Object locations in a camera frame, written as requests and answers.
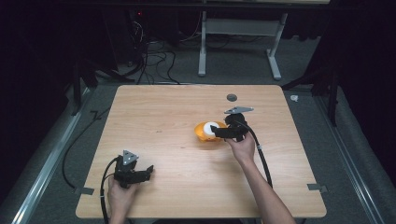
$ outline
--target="person's left hand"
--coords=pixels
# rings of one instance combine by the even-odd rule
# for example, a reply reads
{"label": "person's left hand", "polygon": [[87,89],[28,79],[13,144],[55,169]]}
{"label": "person's left hand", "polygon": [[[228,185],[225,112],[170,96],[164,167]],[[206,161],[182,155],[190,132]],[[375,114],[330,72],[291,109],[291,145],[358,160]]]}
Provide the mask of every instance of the person's left hand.
{"label": "person's left hand", "polygon": [[111,208],[110,223],[124,223],[138,187],[139,184],[132,184],[128,189],[124,189],[113,175],[108,178],[107,197]]}

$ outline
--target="wooden table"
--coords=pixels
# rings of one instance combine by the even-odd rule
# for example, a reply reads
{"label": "wooden table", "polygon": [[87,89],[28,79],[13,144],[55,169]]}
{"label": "wooden table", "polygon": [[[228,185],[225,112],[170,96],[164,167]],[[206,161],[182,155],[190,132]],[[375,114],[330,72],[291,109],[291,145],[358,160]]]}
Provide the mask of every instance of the wooden table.
{"label": "wooden table", "polygon": [[[229,93],[236,94],[236,102],[226,99]],[[307,187],[316,180],[283,91],[263,85],[119,87],[85,183],[94,193],[81,195],[77,216],[102,217],[103,172],[127,149],[140,157],[136,170],[151,164],[155,169],[140,185],[128,217],[259,217],[229,145],[200,142],[194,133],[200,122],[223,121],[223,112],[236,105],[254,107],[245,118],[263,145],[274,189],[292,215],[325,216],[320,193]],[[259,155],[255,160],[264,174]]]}

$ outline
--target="white desk frame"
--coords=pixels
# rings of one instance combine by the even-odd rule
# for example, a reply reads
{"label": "white desk frame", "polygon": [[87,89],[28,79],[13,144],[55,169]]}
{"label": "white desk frame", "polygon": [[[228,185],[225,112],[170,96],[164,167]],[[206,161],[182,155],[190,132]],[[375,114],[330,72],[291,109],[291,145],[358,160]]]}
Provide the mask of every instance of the white desk frame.
{"label": "white desk frame", "polygon": [[275,53],[280,37],[286,24],[287,13],[282,14],[279,21],[240,21],[228,19],[208,19],[206,12],[202,13],[201,50],[199,56],[198,76],[206,75],[206,34],[227,35],[269,35],[274,37],[274,44],[266,50],[266,56],[271,66],[275,80],[280,80],[281,75],[277,67]]}

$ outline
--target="white round object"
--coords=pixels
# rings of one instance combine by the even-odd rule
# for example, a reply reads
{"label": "white round object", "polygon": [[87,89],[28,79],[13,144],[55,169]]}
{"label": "white round object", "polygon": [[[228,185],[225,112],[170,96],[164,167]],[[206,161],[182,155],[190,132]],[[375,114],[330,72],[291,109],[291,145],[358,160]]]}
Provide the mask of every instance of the white round object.
{"label": "white round object", "polygon": [[204,125],[204,134],[206,137],[216,137],[215,134],[212,132],[210,126],[215,126],[219,128],[220,126],[216,122],[208,122]]}

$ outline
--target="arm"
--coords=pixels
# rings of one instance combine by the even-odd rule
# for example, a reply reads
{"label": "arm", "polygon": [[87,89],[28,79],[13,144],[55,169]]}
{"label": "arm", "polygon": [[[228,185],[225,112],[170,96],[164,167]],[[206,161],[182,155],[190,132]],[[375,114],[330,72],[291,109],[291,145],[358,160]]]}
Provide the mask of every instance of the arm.
{"label": "arm", "polygon": [[112,175],[108,179],[108,202],[111,209],[110,224],[123,224],[134,200],[134,193],[139,184],[132,184],[128,189],[120,186]]}
{"label": "arm", "polygon": [[241,142],[235,142],[233,139],[226,139],[226,142],[230,144],[236,160],[242,167],[263,223],[295,223],[289,209],[265,181],[254,163],[255,142],[251,133],[247,133]]}

